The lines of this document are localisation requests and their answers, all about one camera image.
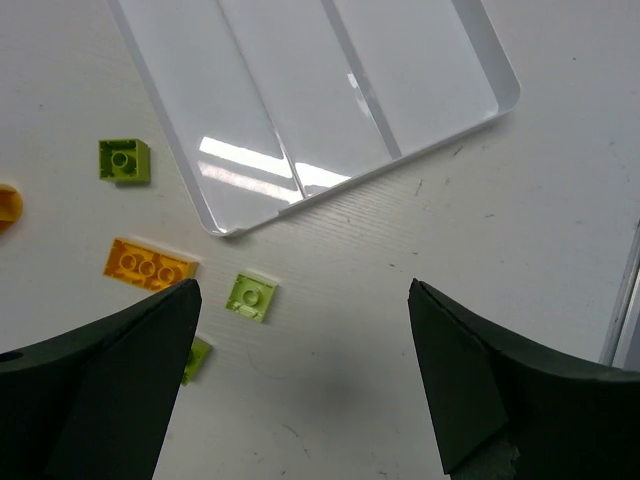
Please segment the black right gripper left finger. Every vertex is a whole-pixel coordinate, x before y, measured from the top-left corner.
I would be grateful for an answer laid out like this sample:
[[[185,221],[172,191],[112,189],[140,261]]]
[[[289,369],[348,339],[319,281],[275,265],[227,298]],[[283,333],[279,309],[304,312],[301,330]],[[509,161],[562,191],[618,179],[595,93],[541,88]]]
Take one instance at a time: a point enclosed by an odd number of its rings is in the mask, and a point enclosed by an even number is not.
[[[2,353],[2,478],[152,478],[201,304],[187,279]]]

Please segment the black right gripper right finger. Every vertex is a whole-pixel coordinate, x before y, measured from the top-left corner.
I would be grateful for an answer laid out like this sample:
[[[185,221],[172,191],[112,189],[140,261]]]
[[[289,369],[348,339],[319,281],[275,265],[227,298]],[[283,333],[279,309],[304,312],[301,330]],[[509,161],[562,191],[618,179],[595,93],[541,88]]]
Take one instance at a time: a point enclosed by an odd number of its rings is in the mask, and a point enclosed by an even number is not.
[[[636,372],[534,342],[422,281],[411,284],[408,307],[449,477],[638,477]]]

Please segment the lime green lego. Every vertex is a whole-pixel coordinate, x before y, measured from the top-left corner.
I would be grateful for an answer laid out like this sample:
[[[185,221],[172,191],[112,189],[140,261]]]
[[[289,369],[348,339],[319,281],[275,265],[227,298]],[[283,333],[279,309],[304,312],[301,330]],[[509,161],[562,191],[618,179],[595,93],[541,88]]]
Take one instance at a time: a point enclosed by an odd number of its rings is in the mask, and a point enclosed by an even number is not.
[[[212,351],[212,346],[205,340],[195,337],[183,371],[181,384],[188,385],[198,374],[205,360]]]

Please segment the orange long lego brick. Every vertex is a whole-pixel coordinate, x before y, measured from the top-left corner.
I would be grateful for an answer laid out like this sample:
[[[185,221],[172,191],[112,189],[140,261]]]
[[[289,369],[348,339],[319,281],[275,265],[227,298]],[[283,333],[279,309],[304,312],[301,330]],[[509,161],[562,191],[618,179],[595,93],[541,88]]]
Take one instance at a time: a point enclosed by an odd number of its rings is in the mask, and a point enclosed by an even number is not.
[[[115,238],[103,275],[152,292],[194,278],[199,264],[173,253]]]

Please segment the pale green square lego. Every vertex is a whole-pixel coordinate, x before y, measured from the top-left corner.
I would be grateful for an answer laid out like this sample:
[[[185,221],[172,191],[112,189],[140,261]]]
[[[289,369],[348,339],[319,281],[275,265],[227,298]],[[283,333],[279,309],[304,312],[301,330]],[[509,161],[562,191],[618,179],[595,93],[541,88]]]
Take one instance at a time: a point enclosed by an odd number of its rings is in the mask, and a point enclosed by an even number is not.
[[[225,308],[257,323],[266,319],[277,284],[252,272],[237,274]]]

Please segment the orange rounded lego block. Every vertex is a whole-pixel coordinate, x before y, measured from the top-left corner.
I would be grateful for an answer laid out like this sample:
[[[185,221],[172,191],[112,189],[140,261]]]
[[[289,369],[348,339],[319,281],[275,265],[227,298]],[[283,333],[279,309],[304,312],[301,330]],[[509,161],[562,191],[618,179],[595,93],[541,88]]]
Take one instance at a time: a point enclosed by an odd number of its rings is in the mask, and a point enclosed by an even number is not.
[[[20,218],[23,211],[21,194],[7,184],[0,185],[0,234],[3,235]]]

